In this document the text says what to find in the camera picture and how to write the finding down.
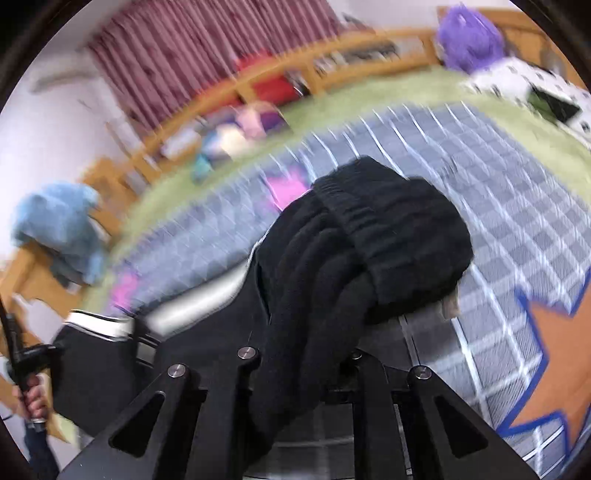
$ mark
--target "orange star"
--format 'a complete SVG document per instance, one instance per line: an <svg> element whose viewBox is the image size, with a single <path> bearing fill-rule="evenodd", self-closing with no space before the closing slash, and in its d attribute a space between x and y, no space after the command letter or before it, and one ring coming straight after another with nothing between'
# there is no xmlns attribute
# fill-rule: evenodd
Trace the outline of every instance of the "orange star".
<svg viewBox="0 0 591 480"><path fill-rule="evenodd" d="M560 418L569 452L591 405L591 290L587 274L570 315L525 296L519 298L543 352L530 386L500 425L503 435L531 430Z"/></svg>

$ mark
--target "striped curtain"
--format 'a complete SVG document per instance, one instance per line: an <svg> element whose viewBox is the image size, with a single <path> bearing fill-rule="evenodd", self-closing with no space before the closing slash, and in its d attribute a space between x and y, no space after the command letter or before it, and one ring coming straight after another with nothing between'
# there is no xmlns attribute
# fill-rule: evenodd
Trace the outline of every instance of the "striped curtain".
<svg viewBox="0 0 591 480"><path fill-rule="evenodd" d="M238 58L339 31L327 0L139 0L88 47L124 108L154 129L233 75Z"/></svg>

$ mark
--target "human hand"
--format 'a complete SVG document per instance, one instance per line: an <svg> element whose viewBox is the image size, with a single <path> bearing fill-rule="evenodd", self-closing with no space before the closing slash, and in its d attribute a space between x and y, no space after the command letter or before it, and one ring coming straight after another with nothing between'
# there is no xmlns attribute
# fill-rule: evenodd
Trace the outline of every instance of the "human hand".
<svg viewBox="0 0 591 480"><path fill-rule="evenodd" d="M47 398L41 385L41 380L36 375L30 375L27 379L29 390L24 398L18 386L12 388L12 395L18 399L17 414L26 420L47 420Z"/></svg>

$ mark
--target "wooden furniture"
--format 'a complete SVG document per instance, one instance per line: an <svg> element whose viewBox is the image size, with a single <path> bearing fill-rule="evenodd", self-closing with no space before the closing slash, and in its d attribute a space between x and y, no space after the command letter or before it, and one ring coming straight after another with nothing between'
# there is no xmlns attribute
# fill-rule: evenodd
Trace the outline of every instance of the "wooden furniture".
<svg viewBox="0 0 591 480"><path fill-rule="evenodd" d="M440 8L444 15L446 8ZM541 52L544 47L560 51L548 37L525 14L519 11L483 9L481 10L495 23L521 52L524 60L541 66ZM285 72L299 71L313 96L324 95L328 90L349 82L372 75L397 74L412 69L438 65L439 59L434 45L435 31L432 29L406 29L393 31L356 31L344 34L329 41L319 41L302 48L277 56L274 61L263 66L253 67L241 72L235 78L226 79L190 102L181 112L147 135L144 146L135 152L128 162L117 165L107 158L101 158L81 179L81 182L94 187L102 197L100 208L92 212L92 218L111 236L111 245L118 239L122 221L129 207L137 199L127 183L127 175L133 171L143 176L148 183L153 183L165 173L190 158L198 145L195 144L164 163L154 164L152 158L160 156L164 142L174 135L186 123L195 117L210 111L216 105L240 95L247 102L257 100L252 85L265 79L276 77ZM388 60L367 60L353 65L337 66L334 70L321 74L315 62L335 51L347 51L383 44L388 40L414 40L422 46L421 51L411 51L402 57ZM569 80L577 85L582 82L569 65ZM64 289L51 275L50 258L44 250L29 244L20 248L12 262L0 278L0 296L9 312L23 320L25 311L16 301L17 296L24 301L41 300L62 318L77 307L84 293ZM25 343L32 345L39 340L29 331L25 334ZM6 346L0 341L0 353L6 354ZM0 377L0 401L14 407L9 384ZM55 428L52 434L59 435Z"/></svg>

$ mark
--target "purple stuffed toy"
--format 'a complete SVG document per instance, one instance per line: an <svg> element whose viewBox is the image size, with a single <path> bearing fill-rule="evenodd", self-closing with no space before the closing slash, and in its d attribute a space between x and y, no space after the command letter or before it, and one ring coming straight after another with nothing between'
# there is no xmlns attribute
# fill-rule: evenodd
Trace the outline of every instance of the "purple stuffed toy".
<svg viewBox="0 0 591 480"><path fill-rule="evenodd" d="M501 32L484 15L465 5L450 8L441 22L437 41L445 51L446 67L468 74L505 56Z"/></svg>

